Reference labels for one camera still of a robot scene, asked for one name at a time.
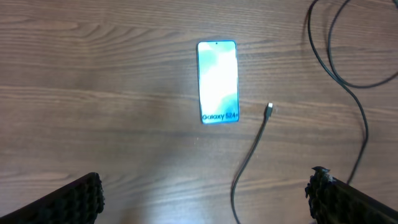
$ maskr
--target wood grain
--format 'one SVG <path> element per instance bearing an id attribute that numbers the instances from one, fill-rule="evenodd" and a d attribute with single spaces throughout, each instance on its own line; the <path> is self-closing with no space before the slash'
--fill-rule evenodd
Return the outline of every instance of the wood grain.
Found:
<path id="1" fill-rule="evenodd" d="M 355 102 L 308 43 L 311 1 L 0 2 L 0 215 L 88 172 L 96 223 L 234 223 L 229 188 L 266 103 L 275 110 L 236 192 L 243 223 L 308 223 L 313 166 L 346 180 L 363 138 Z M 320 1 L 315 45 L 342 1 Z M 398 70 L 398 12 L 352 0 L 333 55 L 349 82 Z M 195 46 L 238 43 L 241 119 L 200 122 Z M 398 80 L 354 90 L 370 140 L 353 186 L 398 210 Z"/>

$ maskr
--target phone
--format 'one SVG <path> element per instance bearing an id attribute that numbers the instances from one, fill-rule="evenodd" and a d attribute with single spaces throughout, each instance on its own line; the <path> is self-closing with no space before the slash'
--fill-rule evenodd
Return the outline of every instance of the phone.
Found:
<path id="1" fill-rule="evenodd" d="M 235 41 L 200 42 L 197 52 L 202 123 L 239 121 L 238 54 Z"/>

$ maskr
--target glossy phone screen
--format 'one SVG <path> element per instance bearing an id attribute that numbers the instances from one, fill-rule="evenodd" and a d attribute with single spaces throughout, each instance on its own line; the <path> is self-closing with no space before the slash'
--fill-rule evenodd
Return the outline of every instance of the glossy phone screen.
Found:
<path id="1" fill-rule="evenodd" d="M 200 42 L 197 50 L 203 124 L 238 121 L 238 60 L 235 41 Z"/>

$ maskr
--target smartphone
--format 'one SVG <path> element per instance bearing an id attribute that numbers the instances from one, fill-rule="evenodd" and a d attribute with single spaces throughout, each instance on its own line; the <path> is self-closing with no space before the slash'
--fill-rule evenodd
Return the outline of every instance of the smartphone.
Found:
<path id="1" fill-rule="evenodd" d="M 200 115 L 203 124 L 239 121 L 238 57 L 233 40 L 197 45 Z"/>

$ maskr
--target wooden table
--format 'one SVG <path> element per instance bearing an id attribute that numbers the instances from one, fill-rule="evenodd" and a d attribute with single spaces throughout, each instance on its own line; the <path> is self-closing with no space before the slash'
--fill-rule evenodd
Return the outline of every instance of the wooden table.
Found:
<path id="1" fill-rule="evenodd" d="M 315 44 L 342 4 L 320 1 Z M 318 64 L 311 0 L 0 1 L 0 215 L 88 172 L 101 223 L 234 223 L 233 176 L 275 109 L 236 192 L 243 223 L 308 223 L 311 167 L 346 180 L 363 140 L 353 99 Z M 353 0 L 333 53 L 349 82 L 398 70 L 398 11 Z M 200 122 L 196 44 L 238 43 L 241 119 Z M 398 80 L 354 90 L 370 140 L 353 187 L 398 210 Z"/>

